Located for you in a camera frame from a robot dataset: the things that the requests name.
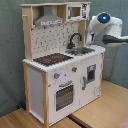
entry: wooden table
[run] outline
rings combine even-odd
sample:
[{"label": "wooden table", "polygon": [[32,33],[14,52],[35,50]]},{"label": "wooden table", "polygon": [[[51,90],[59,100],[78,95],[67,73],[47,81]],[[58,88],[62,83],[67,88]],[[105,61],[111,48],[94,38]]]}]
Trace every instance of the wooden table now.
[{"label": "wooden table", "polygon": [[102,95],[71,115],[87,128],[115,128],[128,118],[128,89],[102,81]]},{"label": "wooden table", "polygon": [[[38,120],[23,109],[0,118],[0,128],[44,128]],[[50,128],[81,128],[69,118],[64,118]]]}]

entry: dial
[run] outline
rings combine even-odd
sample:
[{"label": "dial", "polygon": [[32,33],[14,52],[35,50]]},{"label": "dial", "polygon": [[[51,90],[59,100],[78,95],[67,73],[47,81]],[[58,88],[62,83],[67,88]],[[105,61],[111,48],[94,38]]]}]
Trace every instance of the dial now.
[{"label": "dial", "polygon": [[73,71],[73,72],[76,72],[76,71],[77,71],[77,67],[73,67],[73,68],[72,68],[72,71]]},{"label": "dial", "polygon": [[55,78],[55,79],[58,79],[59,77],[60,77],[60,74],[58,74],[58,73],[55,73],[55,74],[54,74],[54,78]]}]

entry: gray curtain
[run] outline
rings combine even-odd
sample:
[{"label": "gray curtain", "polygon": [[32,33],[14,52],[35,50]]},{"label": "gray curtain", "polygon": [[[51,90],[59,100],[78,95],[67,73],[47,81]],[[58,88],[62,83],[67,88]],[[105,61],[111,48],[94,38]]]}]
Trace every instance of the gray curtain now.
[{"label": "gray curtain", "polygon": [[[128,35],[127,0],[90,1],[92,2],[90,19],[92,15],[108,12],[123,20],[122,35]],[[68,0],[0,0],[0,116],[16,110],[16,106],[25,101],[22,65],[25,51],[20,4],[45,2],[68,2]],[[105,47],[102,35],[96,37],[94,44]],[[103,79],[128,88],[128,46],[105,48]]]}]

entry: white robot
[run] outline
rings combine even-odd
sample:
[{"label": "white robot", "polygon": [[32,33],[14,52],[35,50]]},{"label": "white robot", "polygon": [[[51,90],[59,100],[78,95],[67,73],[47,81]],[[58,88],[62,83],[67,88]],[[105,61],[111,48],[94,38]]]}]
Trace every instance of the white robot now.
[{"label": "white robot", "polygon": [[128,36],[121,37],[122,20],[112,17],[110,14],[102,12],[93,16],[88,26],[86,46],[92,45],[95,36],[101,31],[105,31],[103,43],[108,47],[128,44]]}]

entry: stovetop burner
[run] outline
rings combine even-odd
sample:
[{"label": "stovetop burner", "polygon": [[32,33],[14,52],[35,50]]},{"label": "stovetop burner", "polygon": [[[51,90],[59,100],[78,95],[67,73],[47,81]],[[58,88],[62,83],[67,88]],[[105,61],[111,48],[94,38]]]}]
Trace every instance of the stovetop burner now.
[{"label": "stovetop burner", "polygon": [[44,56],[44,57],[34,59],[34,62],[40,63],[40,64],[45,65],[45,66],[48,67],[50,65],[60,63],[60,62],[63,62],[63,61],[67,61],[69,59],[73,59],[73,57],[63,55],[63,54],[60,54],[60,53],[55,53],[55,54],[51,54],[51,55],[47,55],[47,56]]}]

